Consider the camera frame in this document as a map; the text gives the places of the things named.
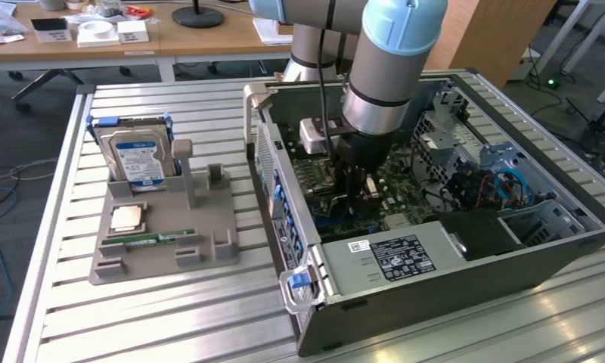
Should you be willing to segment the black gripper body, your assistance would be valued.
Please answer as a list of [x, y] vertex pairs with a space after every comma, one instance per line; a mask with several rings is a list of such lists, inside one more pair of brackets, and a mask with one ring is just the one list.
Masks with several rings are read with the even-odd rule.
[[384, 164], [392, 149], [395, 135], [370, 135], [362, 132], [347, 133], [331, 137], [336, 151], [338, 170], [348, 167], [364, 171], [376, 171]]

